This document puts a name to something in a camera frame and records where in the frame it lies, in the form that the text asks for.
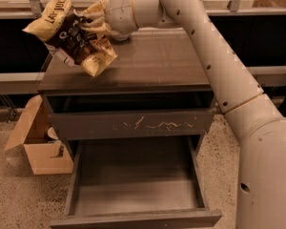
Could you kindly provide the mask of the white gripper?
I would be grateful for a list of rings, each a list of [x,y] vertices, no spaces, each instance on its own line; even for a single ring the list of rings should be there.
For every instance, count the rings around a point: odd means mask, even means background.
[[[138,30],[133,17],[132,0],[99,0],[82,14],[87,18],[97,18],[85,24],[85,31],[97,37],[111,35],[117,41],[124,41]]]

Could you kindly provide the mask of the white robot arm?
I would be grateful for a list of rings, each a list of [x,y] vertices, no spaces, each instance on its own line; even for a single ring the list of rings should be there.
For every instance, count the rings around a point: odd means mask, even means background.
[[[144,27],[189,36],[240,144],[235,229],[286,229],[286,117],[243,65],[202,0],[106,0],[86,16],[120,40]]]

